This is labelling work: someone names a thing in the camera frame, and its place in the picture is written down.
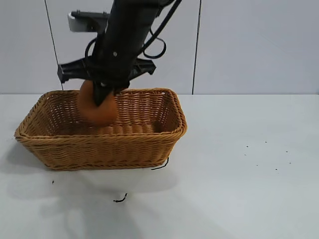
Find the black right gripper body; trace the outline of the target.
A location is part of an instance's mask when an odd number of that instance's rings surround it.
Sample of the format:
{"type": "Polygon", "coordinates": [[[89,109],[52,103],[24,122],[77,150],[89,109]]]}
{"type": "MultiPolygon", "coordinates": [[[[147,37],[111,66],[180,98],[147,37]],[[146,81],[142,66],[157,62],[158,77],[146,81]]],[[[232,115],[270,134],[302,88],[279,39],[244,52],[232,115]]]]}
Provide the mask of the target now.
{"type": "Polygon", "coordinates": [[[58,65],[58,78],[62,84],[71,79],[84,79],[115,87],[145,73],[152,75],[156,69],[153,63],[156,57],[147,55],[145,50],[154,40],[151,37],[140,49],[146,59],[117,52],[111,52],[110,58],[106,59],[102,56],[105,53],[102,37],[98,36],[88,43],[83,58],[58,65]]]}

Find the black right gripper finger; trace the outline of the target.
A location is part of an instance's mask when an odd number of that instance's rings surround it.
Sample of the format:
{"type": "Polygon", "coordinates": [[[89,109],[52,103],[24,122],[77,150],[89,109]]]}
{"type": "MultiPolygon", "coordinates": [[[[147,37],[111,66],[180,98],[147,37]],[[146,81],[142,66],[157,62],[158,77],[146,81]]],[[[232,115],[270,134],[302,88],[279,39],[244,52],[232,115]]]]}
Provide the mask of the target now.
{"type": "Polygon", "coordinates": [[[122,91],[126,90],[130,86],[130,83],[123,83],[120,85],[117,85],[114,88],[114,95],[120,95],[122,91]]]}
{"type": "Polygon", "coordinates": [[[109,94],[109,86],[102,82],[93,82],[93,99],[96,106],[100,106],[109,94]]]}

